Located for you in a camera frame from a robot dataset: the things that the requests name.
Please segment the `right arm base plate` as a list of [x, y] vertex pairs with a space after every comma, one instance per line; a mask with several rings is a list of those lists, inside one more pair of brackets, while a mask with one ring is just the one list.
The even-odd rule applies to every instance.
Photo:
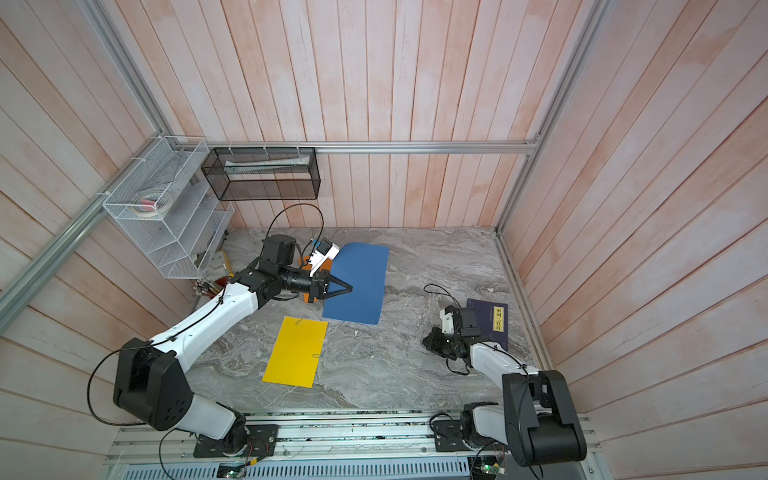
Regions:
[[438, 452], [463, 452], [483, 448], [506, 448], [507, 445], [471, 429], [468, 421], [437, 415], [428, 421]]

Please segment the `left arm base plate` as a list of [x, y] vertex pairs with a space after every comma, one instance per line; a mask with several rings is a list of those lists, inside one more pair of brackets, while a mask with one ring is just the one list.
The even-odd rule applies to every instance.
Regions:
[[236, 424], [233, 431], [220, 440], [200, 435], [193, 457], [269, 457], [274, 454], [278, 430], [277, 424]]

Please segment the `blue paper document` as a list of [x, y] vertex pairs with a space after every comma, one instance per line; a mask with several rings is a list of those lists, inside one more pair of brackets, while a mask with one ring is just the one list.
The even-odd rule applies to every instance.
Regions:
[[352, 286], [345, 293], [323, 301], [326, 319], [366, 325], [380, 320], [386, 284], [389, 248], [368, 243], [348, 243], [333, 260], [331, 274]]

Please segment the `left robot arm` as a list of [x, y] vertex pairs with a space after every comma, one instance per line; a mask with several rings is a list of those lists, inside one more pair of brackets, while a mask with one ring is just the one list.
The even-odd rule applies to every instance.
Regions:
[[157, 431], [186, 431], [218, 444], [227, 456], [240, 453], [249, 438], [244, 415], [194, 393], [186, 373], [231, 327], [283, 292], [309, 300], [352, 292], [351, 285], [322, 267], [338, 255], [338, 245], [318, 241], [308, 269], [295, 266], [296, 249], [291, 236], [266, 237], [260, 255], [212, 300], [149, 340], [127, 342], [117, 354], [114, 404]]

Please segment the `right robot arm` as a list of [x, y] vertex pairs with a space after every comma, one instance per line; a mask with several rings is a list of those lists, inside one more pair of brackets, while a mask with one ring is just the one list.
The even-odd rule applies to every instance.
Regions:
[[453, 374], [483, 375], [498, 387], [501, 400], [469, 403], [457, 419], [435, 415], [430, 422], [439, 442], [460, 441], [478, 450], [504, 447], [522, 467], [586, 459], [585, 434], [559, 371], [539, 370], [515, 358], [482, 334], [471, 308], [449, 305], [440, 320], [422, 345], [443, 358]]

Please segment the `yellow paper document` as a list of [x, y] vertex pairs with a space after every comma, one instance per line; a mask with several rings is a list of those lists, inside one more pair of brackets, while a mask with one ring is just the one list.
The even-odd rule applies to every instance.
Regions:
[[325, 321], [285, 317], [262, 380], [312, 388], [327, 329]]

